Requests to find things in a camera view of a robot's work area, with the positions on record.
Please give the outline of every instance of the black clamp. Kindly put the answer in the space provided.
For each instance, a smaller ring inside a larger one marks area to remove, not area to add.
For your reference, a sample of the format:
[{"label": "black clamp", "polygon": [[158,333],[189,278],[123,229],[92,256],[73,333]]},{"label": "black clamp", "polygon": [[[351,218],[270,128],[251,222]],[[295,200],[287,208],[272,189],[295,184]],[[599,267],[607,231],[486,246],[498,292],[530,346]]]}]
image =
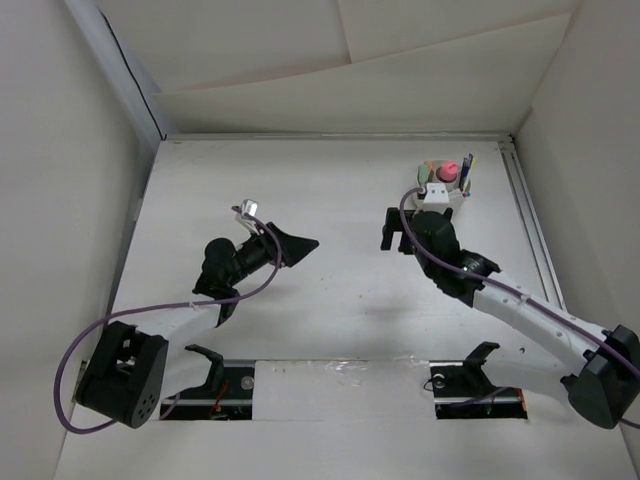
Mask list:
[{"label": "black clamp", "polygon": [[393,234],[402,232],[398,251],[405,255],[415,255],[424,274],[433,280],[443,293],[457,298],[470,307],[473,306],[474,293],[484,288],[483,283],[480,280],[447,270],[420,253],[404,231],[400,217],[402,214],[407,215],[409,227],[420,245],[449,265],[483,277],[488,277],[492,272],[499,272],[500,267],[478,253],[460,248],[455,229],[451,223],[453,215],[451,208],[447,208],[443,214],[430,211],[416,212],[415,210],[405,210],[402,213],[397,208],[387,209],[380,249],[390,250]]},{"label": "black clamp", "polygon": [[[293,267],[320,245],[317,240],[288,235],[273,223],[268,223],[267,227],[280,243],[281,267]],[[266,232],[252,234],[237,250],[227,238],[212,240],[204,250],[202,274],[193,293],[215,300],[235,298],[239,293],[233,286],[265,265],[275,263],[276,253],[275,243]],[[218,327],[231,317],[236,306],[237,303],[221,305]]]}]

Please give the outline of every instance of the black bracket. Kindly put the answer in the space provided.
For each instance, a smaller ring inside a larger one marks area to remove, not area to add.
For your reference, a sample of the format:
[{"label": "black bracket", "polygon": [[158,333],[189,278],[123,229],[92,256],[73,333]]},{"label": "black bracket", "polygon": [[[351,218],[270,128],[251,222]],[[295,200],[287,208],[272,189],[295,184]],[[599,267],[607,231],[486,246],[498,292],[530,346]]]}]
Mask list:
[{"label": "black bracket", "polygon": [[[411,218],[415,213],[415,210],[405,210],[404,214]],[[400,220],[400,210],[396,207],[387,208],[387,216],[384,221],[384,227],[382,227],[382,244],[380,250],[391,250],[391,244],[393,243],[393,235],[396,232],[402,232],[400,238],[400,246],[398,251],[405,255],[413,255],[413,246],[411,240],[402,227],[402,221]]]},{"label": "black bracket", "polygon": [[[622,325],[605,333],[605,343],[640,368],[637,335]],[[640,393],[640,380],[603,348],[587,351],[584,356],[588,361],[580,374],[561,379],[569,393],[569,403],[591,423],[614,428]]]},{"label": "black bracket", "polygon": [[104,329],[76,401],[131,428],[144,424],[160,401],[169,342],[113,322]]},{"label": "black bracket", "polygon": [[483,342],[462,361],[429,362],[429,383],[433,386],[438,419],[527,418],[522,399],[515,389],[499,393],[496,396],[499,402],[457,405],[460,402],[457,399],[480,398],[497,390],[498,387],[482,371],[482,366],[489,354],[498,348],[500,345],[497,343]]}]

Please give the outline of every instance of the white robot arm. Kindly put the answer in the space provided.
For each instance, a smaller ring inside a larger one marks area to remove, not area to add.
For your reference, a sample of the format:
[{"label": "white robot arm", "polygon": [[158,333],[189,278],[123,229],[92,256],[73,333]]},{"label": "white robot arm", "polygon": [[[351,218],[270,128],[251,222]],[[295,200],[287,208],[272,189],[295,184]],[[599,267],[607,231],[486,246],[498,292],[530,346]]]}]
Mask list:
[{"label": "white robot arm", "polygon": [[613,332],[578,319],[536,297],[500,271],[497,264],[460,249],[451,209],[431,211],[389,208],[381,249],[390,250],[402,232],[399,251],[415,255],[423,272],[445,294],[502,320],[545,348],[559,362],[553,369],[526,363],[487,361],[497,344],[483,343],[465,360],[430,362],[432,374],[466,376],[475,390],[491,394],[498,386],[543,393],[571,406],[590,422],[613,428],[640,393],[640,342],[618,326]]},{"label": "white robot arm", "polygon": [[197,338],[226,322],[240,300],[261,291],[269,280],[246,295],[234,289],[237,283],[267,264],[275,266],[272,279],[278,268],[293,267],[319,245],[316,240],[288,235],[272,223],[262,224],[253,216],[256,207],[251,200],[236,207],[237,219],[251,233],[247,241],[235,247],[230,240],[218,238],[205,249],[193,293],[214,299],[196,302],[206,303],[206,308],[193,305],[142,319],[129,317],[104,328],[78,385],[79,404],[138,428],[163,398],[190,388],[211,392],[221,388],[223,358],[195,344]]}]

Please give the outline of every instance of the purple cable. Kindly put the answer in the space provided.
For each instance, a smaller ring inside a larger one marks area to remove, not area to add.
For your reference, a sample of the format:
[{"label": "purple cable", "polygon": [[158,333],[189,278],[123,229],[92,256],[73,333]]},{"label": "purple cable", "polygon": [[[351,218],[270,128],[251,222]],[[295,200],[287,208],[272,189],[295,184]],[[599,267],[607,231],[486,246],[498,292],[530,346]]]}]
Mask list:
[{"label": "purple cable", "polygon": [[[232,210],[236,213],[241,213],[241,210],[239,207],[232,207]],[[71,345],[69,345],[69,348],[67,348],[67,350],[64,352],[64,355],[60,360],[60,364],[58,365],[58,370],[56,371],[55,379],[53,381],[53,406],[55,407],[56,416],[58,417],[58,420],[60,421],[60,423],[65,429],[77,435],[86,435],[89,433],[99,432],[100,430],[110,427],[111,425],[116,423],[115,420],[110,420],[101,425],[96,425],[95,427],[78,428],[71,424],[69,419],[64,414],[64,409],[62,408],[62,397],[61,397],[60,390],[62,386],[62,375],[64,374],[64,369],[66,368],[67,363],[71,358],[71,355],[73,354],[75,349],[78,348],[78,345],[80,345],[82,340],[84,340],[95,329],[102,326],[106,326],[111,320],[115,318],[124,317],[127,315],[136,315],[138,313],[154,312],[157,310],[192,308],[194,305],[199,307],[205,307],[205,306],[212,306],[212,305],[225,305],[229,303],[238,303],[241,300],[246,300],[247,298],[257,295],[258,293],[262,292],[265,288],[269,286],[269,284],[273,281],[276,274],[278,273],[278,270],[280,269],[280,265],[282,264],[282,246],[280,245],[280,242],[278,241],[278,237],[276,237],[276,234],[273,233],[273,231],[269,227],[267,227],[264,223],[262,223],[260,220],[258,220],[252,215],[245,214],[244,216],[249,220],[251,220],[252,222],[255,222],[255,224],[258,225],[258,227],[264,230],[271,237],[271,239],[273,240],[273,243],[276,246],[276,262],[273,267],[273,271],[271,272],[271,275],[269,275],[269,278],[267,278],[265,282],[255,290],[249,293],[245,293],[244,295],[240,295],[239,297],[225,298],[223,300],[203,300],[199,302],[163,303],[160,305],[151,305],[148,307],[132,308],[129,310],[122,310],[120,312],[110,313],[109,315],[101,318],[100,320],[96,320],[95,322],[93,322],[91,325],[85,328],[82,332],[80,332],[80,334],[71,342]]]},{"label": "purple cable", "polygon": [[165,412],[162,415],[160,415],[159,420],[164,420],[169,415],[171,415],[171,412],[173,412],[173,410],[178,406],[179,401],[180,401],[180,394],[177,393],[173,399],[173,402],[171,403],[171,405],[169,405],[169,408],[167,408]]},{"label": "purple cable", "polygon": [[[412,188],[411,190],[409,190],[407,193],[404,194],[404,196],[402,197],[402,200],[400,200],[400,221],[402,222],[402,228],[404,228],[404,231],[407,234],[407,236],[409,237],[409,240],[411,240],[411,243],[413,244],[413,246],[422,255],[427,257],[429,259],[429,261],[435,263],[436,265],[438,265],[438,266],[440,266],[442,268],[445,268],[445,269],[447,269],[447,270],[449,270],[451,272],[457,273],[459,275],[463,275],[465,277],[473,278],[474,280],[479,280],[481,282],[488,283],[490,285],[493,285],[495,287],[500,288],[501,290],[504,290],[505,292],[508,292],[508,293],[514,295],[518,299],[523,300],[525,303],[528,303],[529,305],[531,305],[533,308],[535,308],[539,312],[544,313],[549,318],[551,318],[551,319],[555,320],[556,322],[558,322],[560,325],[563,325],[564,327],[567,327],[568,329],[573,330],[574,332],[580,334],[581,336],[583,336],[587,340],[589,340],[589,341],[595,343],[596,345],[598,345],[598,347],[600,347],[603,350],[605,350],[609,355],[611,355],[618,362],[620,362],[622,365],[624,365],[625,368],[627,368],[638,380],[640,380],[640,370],[638,370],[629,360],[624,358],[623,355],[618,353],[613,347],[607,345],[606,343],[604,343],[602,340],[600,340],[595,335],[592,335],[591,333],[587,332],[584,328],[581,328],[581,327],[579,327],[577,325],[574,325],[570,321],[565,320],[560,315],[558,315],[556,312],[554,312],[550,308],[546,307],[542,303],[537,302],[536,300],[534,300],[532,298],[522,297],[522,294],[518,289],[513,288],[513,287],[511,287],[511,286],[509,286],[509,285],[507,285],[505,283],[502,283],[499,280],[495,280],[493,278],[488,278],[488,277],[483,277],[482,275],[478,275],[476,273],[468,272],[466,270],[462,270],[461,268],[454,267],[453,265],[450,265],[447,262],[445,262],[443,260],[440,260],[434,254],[432,254],[429,250],[424,248],[420,244],[418,239],[416,238],[415,234],[413,233],[413,230],[411,230],[411,227],[409,226],[409,222],[407,221],[407,217],[406,217],[406,215],[404,213],[404,205],[405,205],[405,203],[407,203],[407,199],[411,195],[413,195],[414,193],[421,192],[421,191],[422,191],[422,188],[416,187],[416,188]],[[623,419],[623,420],[620,421],[620,423],[623,423],[624,425],[628,425],[628,426],[633,427],[633,428],[640,429],[640,424],[636,424],[636,423],[630,422],[628,420],[624,420]]]}]

